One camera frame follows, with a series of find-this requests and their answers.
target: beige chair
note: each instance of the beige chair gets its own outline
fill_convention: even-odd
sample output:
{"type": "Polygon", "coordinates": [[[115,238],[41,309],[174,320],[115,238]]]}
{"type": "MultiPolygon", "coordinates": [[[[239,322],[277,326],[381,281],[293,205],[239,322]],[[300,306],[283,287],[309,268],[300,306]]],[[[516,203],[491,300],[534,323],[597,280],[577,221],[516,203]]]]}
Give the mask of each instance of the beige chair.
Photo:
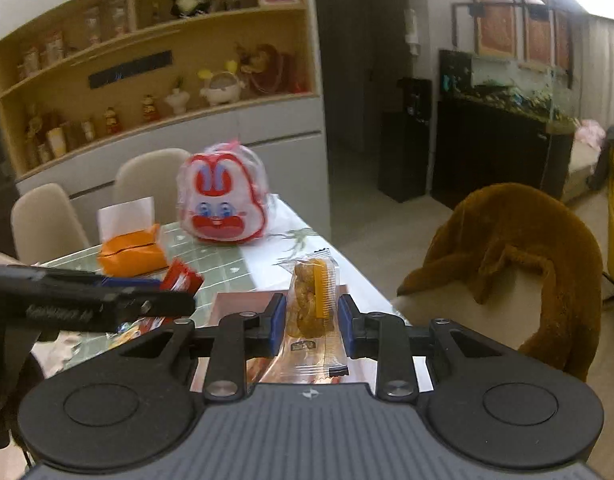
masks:
{"type": "Polygon", "coordinates": [[[156,222],[169,224],[178,220],[178,184],[180,166],[191,153],[167,148],[139,155],[124,163],[116,174],[114,202],[130,202],[152,196],[156,222]]]}
{"type": "Polygon", "coordinates": [[[8,254],[4,254],[0,252],[0,265],[21,265],[22,262],[18,261],[15,258],[12,258],[11,256],[8,256],[8,254]]]}
{"type": "Polygon", "coordinates": [[[21,196],[11,209],[11,229],[18,258],[27,265],[91,247],[58,184],[45,184],[21,196]]]}
{"type": "Polygon", "coordinates": [[[452,282],[391,301],[412,325],[436,317],[453,319],[488,338],[517,349],[540,325],[542,278],[518,267],[500,272],[485,304],[477,304],[462,282],[452,282]]]}

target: plastic bag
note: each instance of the plastic bag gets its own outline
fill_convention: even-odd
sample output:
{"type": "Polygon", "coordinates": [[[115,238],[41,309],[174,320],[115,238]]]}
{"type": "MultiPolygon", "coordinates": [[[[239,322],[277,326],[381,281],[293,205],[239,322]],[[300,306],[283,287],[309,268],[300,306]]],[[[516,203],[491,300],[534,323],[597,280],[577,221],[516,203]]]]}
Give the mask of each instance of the plastic bag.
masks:
{"type": "Polygon", "coordinates": [[[272,205],[263,163],[237,141],[210,146],[180,167],[180,227],[199,240],[261,237],[272,205]]]}
{"type": "Polygon", "coordinates": [[[336,382],[348,374],[338,330],[338,267],[329,250],[282,266],[292,272],[284,338],[260,382],[336,382]]]}

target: brown furry cloth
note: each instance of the brown furry cloth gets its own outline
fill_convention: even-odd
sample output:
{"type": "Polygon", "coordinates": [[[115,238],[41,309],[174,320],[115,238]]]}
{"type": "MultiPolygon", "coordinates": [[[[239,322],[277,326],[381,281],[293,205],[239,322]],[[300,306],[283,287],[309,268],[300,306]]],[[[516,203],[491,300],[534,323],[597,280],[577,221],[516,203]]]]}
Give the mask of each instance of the brown furry cloth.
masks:
{"type": "Polygon", "coordinates": [[[471,193],[398,295],[462,280],[482,304],[509,263],[543,278],[540,327],[519,351],[586,380],[600,336],[602,256],[584,223],[533,187],[497,184],[471,193]]]}

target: wooden shelf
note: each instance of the wooden shelf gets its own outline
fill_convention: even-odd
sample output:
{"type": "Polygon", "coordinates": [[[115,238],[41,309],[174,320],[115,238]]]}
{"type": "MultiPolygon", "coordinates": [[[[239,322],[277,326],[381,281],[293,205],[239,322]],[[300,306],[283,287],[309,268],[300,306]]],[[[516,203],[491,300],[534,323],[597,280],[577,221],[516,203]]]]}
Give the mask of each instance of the wooden shelf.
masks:
{"type": "Polygon", "coordinates": [[[99,148],[100,146],[103,146],[104,144],[116,142],[116,140],[120,140],[120,139],[124,139],[124,138],[131,137],[134,135],[142,134],[142,133],[145,133],[151,130],[157,130],[159,128],[162,128],[163,126],[169,126],[171,124],[181,123],[184,121],[189,121],[192,119],[197,119],[200,117],[209,116],[213,114],[230,112],[232,110],[237,110],[239,108],[246,108],[250,106],[264,105],[264,104],[270,104],[270,103],[277,103],[277,102],[282,102],[282,101],[291,101],[294,99],[312,98],[316,96],[317,94],[315,94],[314,92],[302,92],[299,94],[279,94],[279,95],[274,95],[270,97],[260,97],[257,99],[248,99],[248,100],[239,101],[234,104],[226,104],[226,105],[219,105],[219,106],[213,106],[213,107],[207,107],[207,108],[200,108],[199,110],[192,110],[183,115],[171,116],[171,117],[162,119],[160,121],[155,121],[153,123],[141,124],[140,126],[137,126],[136,128],[125,130],[114,136],[102,137],[101,139],[95,140],[94,142],[90,142],[89,144],[86,144],[85,146],[81,146],[80,148],[72,150],[71,152],[67,153],[66,155],[63,155],[62,157],[54,158],[53,160],[50,160],[49,162],[45,164],[36,166],[32,170],[29,170],[25,174],[22,174],[21,176],[19,176],[16,181],[20,182],[21,180],[24,180],[30,176],[33,176],[34,174],[40,173],[41,171],[44,171],[52,166],[60,164],[64,162],[65,160],[69,160],[70,158],[73,158],[74,156],[80,155],[81,153],[88,152],[89,150],[93,150],[95,148],[99,148]]]}
{"type": "Polygon", "coordinates": [[[112,38],[110,40],[103,41],[102,43],[87,47],[83,50],[78,51],[75,54],[72,54],[71,56],[67,56],[64,59],[61,59],[59,62],[56,62],[51,66],[48,66],[46,68],[43,68],[42,70],[39,70],[33,76],[27,77],[26,79],[23,79],[22,81],[16,83],[13,86],[10,86],[5,91],[1,92],[0,99],[14,94],[16,91],[20,90],[24,86],[27,86],[33,82],[37,82],[40,78],[60,68],[64,68],[68,66],[73,67],[81,63],[86,63],[93,59],[97,59],[98,57],[104,56],[105,54],[116,52],[117,50],[120,50],[128,46],[132,46],[137,43],[142,43],[142,42],[149,41],[149,40],[155,40],[157,38],[162,38],[170,34],[176,34],[183,28],[193,27],[197,25],[198,23],[213,21],[213,20],[224,20],[227,18],[233,18],[235,16],[243,16],[246,14],[259,14],[259,13],[271,13],[271,12],[296,12],[296,11],[304,11],[305,9],[306,9],[306,6],[304,4],[289,4],[289,5],[273,6],[273,7],[249,7],[247,9],[227,10],[223,12],[212,12],[210,14],[203,14],[202,16],[195,16],[193,18],[187,18],[184,20],[171,20],[170,22],[152,25],[151,27],[140,28],[139,30],[136,30],[135,32],[129,32],[123,36],[119,36],[118,38],[112,38]]]}

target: bunny face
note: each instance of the bunny face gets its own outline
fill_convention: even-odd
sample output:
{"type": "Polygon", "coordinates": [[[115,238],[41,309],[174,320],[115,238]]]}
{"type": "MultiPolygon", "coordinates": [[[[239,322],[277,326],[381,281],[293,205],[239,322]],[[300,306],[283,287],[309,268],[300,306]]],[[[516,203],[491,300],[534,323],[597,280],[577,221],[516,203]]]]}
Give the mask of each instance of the bunny face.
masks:
{"type": "Polygon", "coordinates": [[[195,155],[187,165],[183,227],[202,240],[235,242],[260,235],[266,215],[237,156],[195,155]]]}

